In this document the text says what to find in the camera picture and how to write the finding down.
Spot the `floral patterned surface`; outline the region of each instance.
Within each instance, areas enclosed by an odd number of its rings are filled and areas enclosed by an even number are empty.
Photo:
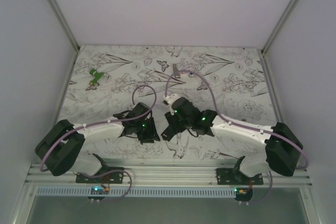
[[[265,76],[256,49],[221,47],[136,47],[82,46],[61,110],[60,120],[90,123],[132,108],[131,94],[136,86],[148,84],[157,92],[153,116],[160,135],[168,123],[163,104],[166,80],[178,69],[200,73],[211,84],[222,113],[235,119],[261,125],[275,125]],[[89,83],[91,69],[106,73],[94,85]],[[195,78],[175,79],[170,93],[189,99],[200,110],[213,109],[209,91]],[[153,92],[139,89],[136,102],[150,106]],[[262,151],[260,146],[241,143],[232,138],[192,137],[187,131],[170,142],[141,145],[137,139],[106,139],[84,147],[103,158],[139,159],[217,159],[234,158]]]

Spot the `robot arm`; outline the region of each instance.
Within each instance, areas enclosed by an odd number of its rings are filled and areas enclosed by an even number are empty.
[[[114,139],[132,134],[137,135],[141,144],[159,141],[153,117],[147,118],[146,112],[149,109],[147,105],[140,102],[132,111],[115,114],[93,127],[87,127],[86,124],[71,124],[68,120],[59,121],[37,145],[35,153],[43,160],[63,135],[78,129],[56,145],[48,154],[45,165],[54,176],[62,175],[67,171],[88,175],[101,174],[107,168],[104,161],[96,154],[81,152],[82,147],[107,138]]]
[[[84,145],[92,144],[106,138],[119,137],[124,126],[122,123],[108,123],[115,118],[107,119],[106,124],[97,125],[93,128],[86,128],[84,124],[71,124],[68,120],[59,121],[44,139],[35,148],[35,153],[43,159],[51,146],[65,133],[84,126],[65,138],[50,153],[45,165],[54,176],[59,176],[67,171],[85,173],[88,175],[96,174],[103,166],[97,155],[80,152]]]
[[[170,112],[165,115],[169,126],[162,133],[164,140],[169,141],[175,134],[191,129],[198,135],[227,137],[253,143],[261,146],[265,151],[240,157],[235,167],[241,173],[240,176],[253,177],[270,170],[288,177],[294,174],[300,156],[299,151],[290,144],[266,133],[280,134],[302,149],[302,144],[285,124],[278,122],[276,126],[261,126],[223,116],[227,119],[224,121],[216,111],[201,112],[190,101],[177,94],[165,97],[165,104],[169,105]]]

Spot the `white wall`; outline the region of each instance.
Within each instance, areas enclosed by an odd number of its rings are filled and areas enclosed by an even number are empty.
[[[46,0],[0,0],[1,223],[9,223],[34,148],[52,127],[73,55]]]
[[[57,0],[77,42],[263,48],[290,0]]]
[[[336,220],[336,0],[300,0],[267,55],[286,122],[311,158],[309,173]]]

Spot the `butterfly drawing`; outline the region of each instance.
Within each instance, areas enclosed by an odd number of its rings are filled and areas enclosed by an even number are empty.
[[[167,50],[167,52],[171,53],[171,57],[178,57],[180,56],[183,47],[181,47],[180,49],[177,47],[165,47],[165,49]]]
[[[166,71],[166,69],[169,67],[167,61],[157,60],[157,63],[161,65],[162,72]]]
[[[202,82],[202,84],[199,87],[197,87],[197,90],[202,90],[202,89],[204,89],[204,90],[208,89],[208,87],[206,86],[206,84],[204,82]]]

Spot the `green object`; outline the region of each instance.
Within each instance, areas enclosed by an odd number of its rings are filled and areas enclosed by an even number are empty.
[[[105,73],[99,73],[96,69],[92,68],[90,70],[90,75],[92,75],[94,77],[94,79],[92,81],[89,82],[90,86],[95,86],[97,85],[97,81],[102,78],[103,76],[105,76]]]

